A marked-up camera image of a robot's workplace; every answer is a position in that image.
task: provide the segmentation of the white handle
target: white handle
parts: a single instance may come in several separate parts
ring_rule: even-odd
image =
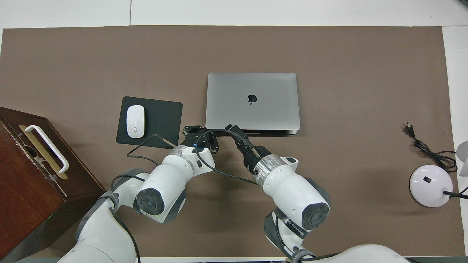
[[[65,171],[68,170],[69,164],[68,161],[63,157],[62,153],[55,147],[55,145],[52,143],[51,139],[44,133],[44,131],[41,129],[41,127],[37,125],[29,125],[26,129],[24,129],[26,132],[31,132],[32,130],[36,130],[39,135],[41,135],[42,139],[47,143],[47,145],[52,149],[52,151],[55,153],[55,155],[60,159],[60,161],[63,163],[63,168],[60,169],[59,173],[64,173]]]

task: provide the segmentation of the drawer handle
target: drawer handle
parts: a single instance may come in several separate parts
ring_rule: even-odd
[[[47,143],[47,145],[52,149],[52,151],[55,153],[55,155],[63,164],[62,169],[60,169],[58,173],[63,174],[65,171],[68,170],[68,167],[69,167],[68,161],[62,155],[62,153],[57,149],[57,147],[55,147],[54,143],[52,143],[51,139],[49,139],[49,137],[44,133],[41,127],[37,125],[30,125],[24,130],[25,132],[31,132],[32,130],[36,130],[37,133],[39,133],[39,135],[42,137],[42,139]]]

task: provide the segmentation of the mouse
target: mouse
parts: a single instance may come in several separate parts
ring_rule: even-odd
[[[141,138],[145,134],[145,108],[132,105],[127,110],[127,134],[131,138]]]

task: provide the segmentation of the laptop lid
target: laptop lid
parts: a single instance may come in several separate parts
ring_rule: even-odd
[[[300,129],[296,74],[209,73],[206,127],[238,125],[253,133]]]

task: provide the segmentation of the brown tabletop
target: brown tabletop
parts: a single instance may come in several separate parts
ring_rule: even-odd
[[[209,72],[296,73],[301,129],[251,140],[299,159],[297,173],[330,194],[330,215],[306,248],[324,255],[375,243],[407,256],[464,255],[459,200],[427,208],[411,196],[411,173],[433,161],[402,132],[409,121],[434,151],[453,150],[440,27],[5,29],[0,105],[47,117],[109,187],[128,168],[154,168],[115,141],[122,98],[182,102],[182,126],[204,125]],[[219,144],[217,168],[251,179],[232,140]],[[139,150],[158,161],[168,152]],[[263,234],[275,205],[258,186],[211,172],[186,189],[166,225],[119,211],[142,256],[282,256]]]

